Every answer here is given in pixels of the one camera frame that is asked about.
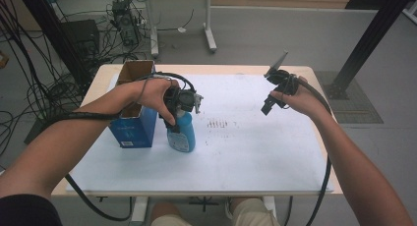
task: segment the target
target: person's left arm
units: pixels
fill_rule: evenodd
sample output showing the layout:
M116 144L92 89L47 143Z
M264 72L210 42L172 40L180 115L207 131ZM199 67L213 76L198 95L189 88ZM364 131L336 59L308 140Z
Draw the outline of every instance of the person's left arm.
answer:
M174 117L163 103L163 95L171 85L178 83L152 79L118 85L75 112L115 114L132 102L139 102L174 124ZM64 120L48 127L0 176L0 198L16 194L50 198L56 185L83 158L109 122Z

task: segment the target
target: cardboard box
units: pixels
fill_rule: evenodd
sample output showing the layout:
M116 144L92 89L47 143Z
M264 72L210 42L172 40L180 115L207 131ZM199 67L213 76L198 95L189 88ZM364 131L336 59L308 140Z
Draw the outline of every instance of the cardboard box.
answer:
M153 61L127 61L116 85L130 83L154 72ZM123 148L152 147L156 111L140 104L126 108L121 118L110 123L113 133Z

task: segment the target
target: concrete floor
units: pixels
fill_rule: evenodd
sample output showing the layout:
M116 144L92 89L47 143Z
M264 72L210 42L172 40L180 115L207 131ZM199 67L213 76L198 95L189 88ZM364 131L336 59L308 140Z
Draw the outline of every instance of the concrete floor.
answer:
M159 64L224 64L224 65L269 65L276 60L282 50L290 53L284 65L309 66L315 71L339 71L353 50L360 36L375 16L375 11L321 10L321 9L280 9L280 8L235 8L215 7L211 10L211 28L217 43L217 51L208 50L202 29L204 11L201 0L178 5L189 6L184 19L177 19L174 13L159 12L162 28L178 28L190 18L187 32L177 30L160 31ZM59 0L64 12L105 10L111 0ZM13 55L2 37L1 49ZM45 50L41 39L35 42ZM143 59L149 57L148 40L144 39L138 53ZM415 136L417 115L414 94L417 78L416 57L417 26L400 15L387 35L367 60L355 80L362 87L378 113L383 124L343 124L342 127L363 151L387 176L399 196L417 222L417 137ZM32 53L32 60L41 64L40 56ZM62 71L65 66L57 56L55 65ZM50 80L47 70L38 73L42 80ZM29 84L24 79L16 58L6 69L0 70L0 110L18 115L27 107L25 98ZM24 116L18 123L6 150L0 155L0 165L7 167L25 149L23 143L33 124L34 115ZM316 197L297 197L294 200L289 225L305 224L313 210ZM124 216L128 213L126 198L105 198L103 202L92 200L107 213ZM164 198L151 198L149 208ZM229 225L223 210L224 198L214 198L218 206L208 206L203 212L200 206L190 205L189 198L169 198L175 202L184 217L194 225ZM101 218L85 206L79 198L54 198L64 225L128 225ZM275 198L278 221L283 224L288 209L288 197ZM356 219L343 196L325 197L314 225L357 225Z

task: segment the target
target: forearm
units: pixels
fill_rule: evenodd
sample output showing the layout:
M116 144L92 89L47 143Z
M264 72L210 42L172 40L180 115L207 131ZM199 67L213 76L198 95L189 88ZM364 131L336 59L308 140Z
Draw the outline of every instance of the forearm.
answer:
M329 114L312 117L343 192L362 225L412 225L384 175Z
M114 114L136 101L139 91L131 85L117 86L98 100L76 112ZM109 121L66 120L53 124L28 145L24 153L5 172L6 190L38 194L49 193L83 158Z

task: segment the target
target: beige pants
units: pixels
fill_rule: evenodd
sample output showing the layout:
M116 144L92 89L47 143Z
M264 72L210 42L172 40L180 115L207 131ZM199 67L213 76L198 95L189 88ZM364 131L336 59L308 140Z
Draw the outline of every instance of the beige pants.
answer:
M264 203L257 198L241 202L233 213L233 226L279 226L273 213L267 210ZM191 226L187 221L175 214L161 216L151 226Z

